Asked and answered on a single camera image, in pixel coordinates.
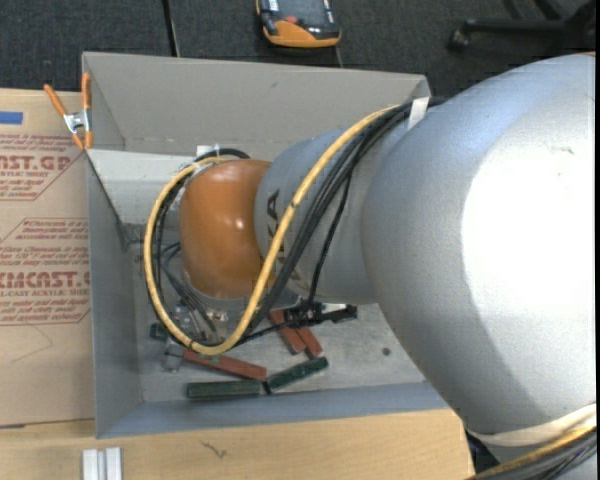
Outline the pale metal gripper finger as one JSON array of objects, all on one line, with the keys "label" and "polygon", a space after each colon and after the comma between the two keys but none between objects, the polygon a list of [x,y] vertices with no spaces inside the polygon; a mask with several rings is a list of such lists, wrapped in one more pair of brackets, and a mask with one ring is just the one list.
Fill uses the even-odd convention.
[{"label": "pale metal gripper finger", "polygon": [[165,371],[178,371],[183,361],[183,346],[168,340],[165,344],[162,367]]}]

